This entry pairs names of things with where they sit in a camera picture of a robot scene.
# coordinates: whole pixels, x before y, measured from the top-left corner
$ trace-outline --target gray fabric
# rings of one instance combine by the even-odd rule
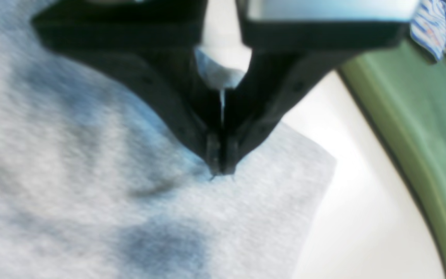
[[[210,180],[122,85],[0,0],[0,279],[288,279],[334,159],[285,125]]]

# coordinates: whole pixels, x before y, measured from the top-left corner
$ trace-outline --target heather gray fabric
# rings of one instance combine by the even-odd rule
[[[49,0],[0,0],[0,279],[288,279],[334,159],[279,125],[204,163],[122,85],[44,50]]]

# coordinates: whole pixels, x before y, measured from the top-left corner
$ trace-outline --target white surface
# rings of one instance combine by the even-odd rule
[[[249,0],[259,21],[407,21],[419,0]]]
[[[246,70],[234,12],[233,0],[209,0],[204,51]],[[338,160],[294,279],[445,278],[421,214],[336,73],[283,120]]]

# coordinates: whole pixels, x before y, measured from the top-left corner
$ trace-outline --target green surface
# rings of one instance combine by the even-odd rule
[[[341,73],[420,201],[446,270],[446,64],[429,65],[404,42]]]

